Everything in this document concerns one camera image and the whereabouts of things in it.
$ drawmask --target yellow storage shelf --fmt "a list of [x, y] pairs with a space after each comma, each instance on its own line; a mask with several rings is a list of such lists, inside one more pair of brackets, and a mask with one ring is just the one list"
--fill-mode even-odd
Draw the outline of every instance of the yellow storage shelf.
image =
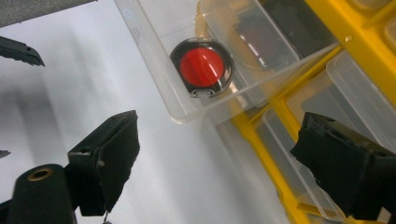
[[323, 68], [333, 59], [335, 56], [343, 50], [341, 46], [332, 50], [329, 54], [323, 57], [319, 62], [313, 65], [301, 76], [298, 76], [289, 82], [287, 82], [279, 91], [270, 98], [269, 104], [261, 109], [260, 112], [255, 113], [253, 116], [249, 116], [244, 113], [233, 118], [234, 125], [239, 129], [240, 133], [249, 141], [252, 145], [256, 154], [260, 158], [262, 165], [269, 176], [272, 178], [279, 195], [279, 200], [285, 207], [285, 210], [290, 218], [291, 223], [337, 223], [334, 220], [342, 221], [348, 224], [383, 224], [381, 221], [366, 221], [366, 220], [355, 220], [353, 217], [342, 217], [337, 214], [338, 210], [326, 210], [321, 202], [318, 206], [314, 206], [310, 203], [302, 202], [298, 198], [301, 195], [295, 195], [293, 193], [293, 185], [288, 183], [287, 177], [285, 176], [285, 168], [276, 163], [276, 158], [272, 155], [273, 149], [268, 148], [260, 137], [261, 133], [258, 132], [257, 127], [262, 125], [262, 117], [264, 113], [269, 110], [275, 111], [281, 124], [284, 126], [286, 131], [289, 133], [292, 141], [295, 143], [298, 139], [298, 131], [301, 128], [301, 121], [295, 116], [295, 111], [288, 105], [288, 100], [296, 92], [305, 88], [312, 82], [313, 79], [320, 75], [323, 75]]
[[389, 36], [392, 28], [388, 28], [396, 15], [396, 1], [372, 10], [359, 7], [361, 0], [305, 2], [396, 107], [396, 50], [389, 41], [395, 37]]

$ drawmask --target clear plastic container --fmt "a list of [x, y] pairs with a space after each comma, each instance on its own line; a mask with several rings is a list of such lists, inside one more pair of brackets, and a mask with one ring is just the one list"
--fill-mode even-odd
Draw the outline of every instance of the clear plastic container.
[[[287, 105], [300, 123], [305, 112], [324, 115], [396, 153], [396, 111], [345, 51], [292, 94]], [[275, 111], [270, 109], [264, 113], [262, 121], [257, 132], [296, 198], [301, 203], [314, 205], [329, 220], [344, 220], [342, 211], [318, 187], [309, 170], [290, 155], [295, 143]]]
[[334, 43], [332, 33], [304, 0], [260, 2], [300, 58]]
[[[115, 2], [170, 116], [180, 123], [208, 115], [218, 124], [262, 105], [302, 65], [333, 48], [329, 46], [301, 60], [255, 0]], [[228, 89], [210, 98], [192, 98], [169, 57], [179, 43], [197, 37], [216, 39], [234, 60]]]
[[262, 141], [291, 187], [296, 199], [300, 203], [315, 206], [326, 219], [344, 220], [343, 212], [317, 185], [309, 169], [290, 154], [295, 144], [275, 111], [268, 110], [263, 114], [262, 120], [263, 126], [259, 126], [257, 131], [262, 134]]

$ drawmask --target yellow organizer rack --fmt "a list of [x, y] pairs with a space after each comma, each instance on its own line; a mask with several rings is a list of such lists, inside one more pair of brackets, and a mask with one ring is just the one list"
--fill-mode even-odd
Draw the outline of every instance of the yellow organizer rack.
[[373, 88], [380, 95], [379, 99], [384, 96], [386, 98], [384, 99], [385, 105], [388, 104], [387, 107], [392, 111], [396, 107], [396, 91], [394, 89], [396, 86], [396, 46], [394, 42], [396, 38], [394, 33], [396, 1], [305, 0], [305, 2], [332, 31], [340, 46], [305, 73], [285, 83], [269, 98], [268, 104], [264, 108], [240, 114], [233, 118], [233, 123], [253, 146], [263, 167], [271, 176], [278, 190], [279, 200], [284, 205], [291, 223], [386, 223], [386, 221], [380, 220], [366, 221], [355, 220], [353, 217], [342, 217], [342, 212], [341, 216], [337, 214], [340, 211], [336, 207], [329, 210], [325, 206], [316, 206], [316, 203], [305, 203], [294, 193], [294, 186], [285, 175], [285, 168], [279, 165], [273, 150], [263, 141], [262, 132], [258, 131], [259, 126], [263, 126], [265, 115], [272, 113], [277, 116], [279, 123], [290, 135], [290, 141], [295, 143], [301, 128], [301, 118], [298, 118], [299, 113], [296, 112], [296, 108], [292, 108], [293, 100], [296, 99], [296, 95], [306, 97], [314, 95], [314, 91], [323, 91], [320, 89], [332, 90], [332, 87], [329, 86], [312, 88], [310, 83], [319, 83], [323, 86], [328, 85], [326, 83], [332, 83], [333, 77], [328, 78], [324, 69], [326, 64], [331, 59], [334, 60], [334, 57], [339, 55], [343, 49], [363, 70], [368, 77], [367, 80], [372, 81]]

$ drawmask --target white table surface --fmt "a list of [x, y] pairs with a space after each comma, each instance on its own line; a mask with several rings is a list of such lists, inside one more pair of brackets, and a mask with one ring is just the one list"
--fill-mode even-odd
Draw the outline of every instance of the white table surface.
[[[0, 202], [15, 179], [66, 153], [108, 117], [135, 109], [141, 151], [109, 220], [288, 223], [274, 186], [231, 123], [175, 124], [114, 2], [0, 28], [46, 66], [0, 57]], [[78, 223], [101, 223], [81, 217]]]

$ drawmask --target transparent plastic box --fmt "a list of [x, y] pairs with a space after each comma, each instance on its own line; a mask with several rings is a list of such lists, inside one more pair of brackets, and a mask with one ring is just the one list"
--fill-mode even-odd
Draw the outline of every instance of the transparent plastic box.
[[[396, 111], [346, 51], [329, 61], [326, 70], [292, 94], [287, 105], [300, 124], [305, 112], [324, 115], [396, 153]], [[309, 170], [290, 154], [295, 143], [277, 113], [273, 109], [265, 112], [262, 124], [257, 127], [296, 198], [317, 207], [329, 220], [343, 221], [342, 211], [318, 187]]]
[[[179, 123], [208, 115], [218, 124], [265, 104], [283, 82], [335, 45], [301, 57], [255, 0], [115, 0], [171, 118]], [[169, 56], [189, 38], [216, 39], [232, 54], [228, 89], [192, 98]]]

